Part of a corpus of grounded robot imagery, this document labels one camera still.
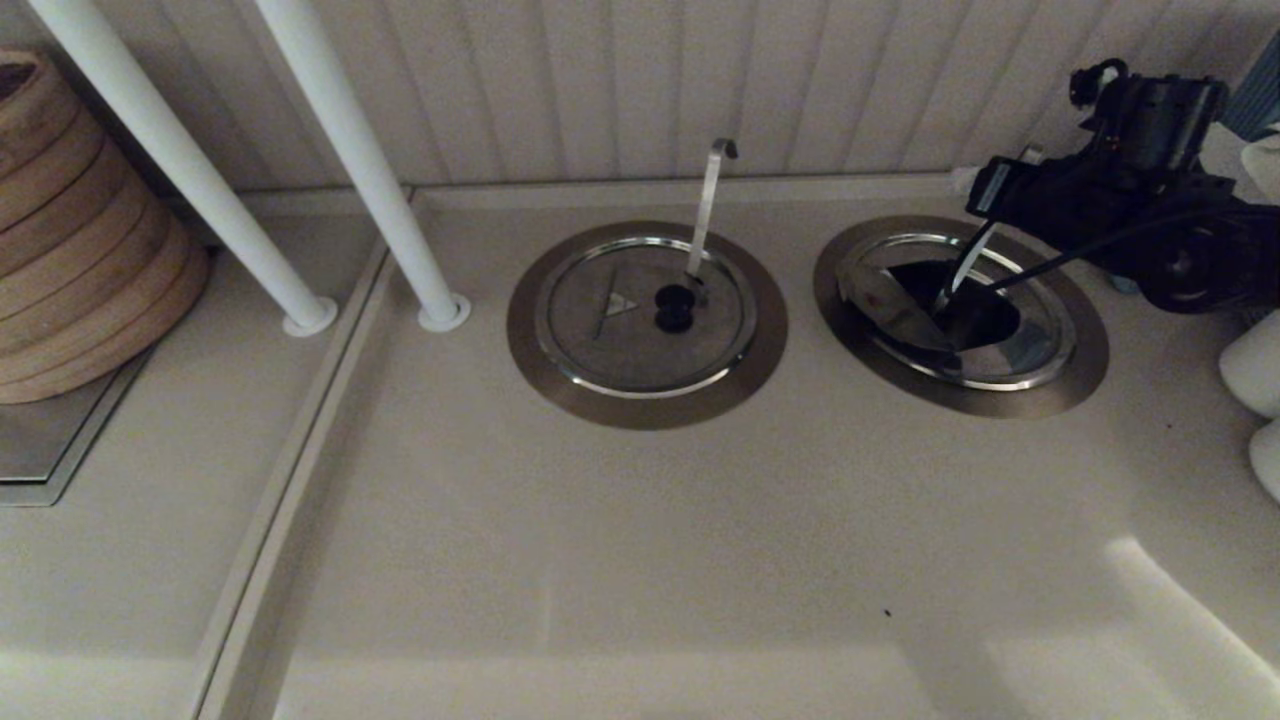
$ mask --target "metal rod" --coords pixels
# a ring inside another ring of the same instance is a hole
[[[256,3],[329,142],[422,304],[419,323],[433,332],[461,325],[470,314],[470,304],[449,292],[320,17],[307,0]]]
[[[960,256],[951,264],[951,273],[947,274],[946,282],[938,290],[938,296],[933,299],[933,307],[929,310],[931,315],[937,315],[951,304],[951,299],[960,290],[960,286],[964,284],[965,278],[969,277],[969,270],[973,269],[973,264],[978,261],[978,256],[982,255],[991,236],[995,234],[996,224],[996,220],[983,223],[978,228],[978,232],[960,250]]]
[[[160,169],[284,309],[285,331],[307,336],[329,327],[337,304],[307,288],[92,0],[31,0],[31,6]]]
[[[712,151],[707,155],[707,174],[703,177],[703,200],[698,204],[698,222],[694,225],[694,245],[689,249],[689,264],[685,265],[685,274],[698,277],[698,269],[703,264],[703,247],[707,245],[707,228],[712,222],[712,204],[716,202],[716,183],[719,181],[721,159],[728,155],[730,160],[737,158],[737,145],[727,137],[718,138],[712,143]]]

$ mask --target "white pipe flange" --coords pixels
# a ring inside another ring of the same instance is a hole
[[[333,324],[333,322],[338,318],[338,302],[332,297],[317,297],[316,300],[319,300],[320,306],[324,307],[324,316],[320,318],[320,322],[312,325],[300,325],[293,320],[293,318],[285,315],[283,325],[287,334],[292,337],[311,337],[314,334],[323,333],[329,328],[329,325]]]
[[[457,305],[458,311],[448,320],[436,320],[431,318],[431,315],[426,313],[426,307],[417,311],[417,324],[422,325],[424,331],[430,333],[447,333],[467,322],[467,318],[471,316],[471,301],[457,292],[451,292],[449,297],[453,299],[453,304]]]

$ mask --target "black rubber stopper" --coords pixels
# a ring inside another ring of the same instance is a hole
[[[698,296],[694,291],[680,284],[668,284],[653,296],[658,313],[653,322],[664,333],[678,334],[694,327],[694,304]]]

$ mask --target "white container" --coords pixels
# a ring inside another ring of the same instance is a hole
[[[1219,369],[1228,389],[1249,410],[1280,418],[1280,311],[1226,346]]]
[[[1280,132],[1280,123],[1268,129]],[[1272,202],[1280,204],[1280,135],[1271,135],[1249,143],[1240,151],[1240,164]]]
[[[1249,441],[1249,461],[1262,487],[1280,501],[1280,421],[1267,423]]]

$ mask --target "white shelf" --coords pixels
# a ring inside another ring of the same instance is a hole
[[[749,195],[714,229],[782,288],[778,370],[687,429],[596,427],[524,382],[506,305],[564,237],[691,218],[636,187],[419,195],[475,314],[424,333],[398,277],[370,302],[207,717],[1280,712],[1280,507],[1217,379],[1228,320],[1070,268],[1111,336],[1102,387],[1044,420],[960,415],[849,355],[810,288],[838,231],[960,200]]]

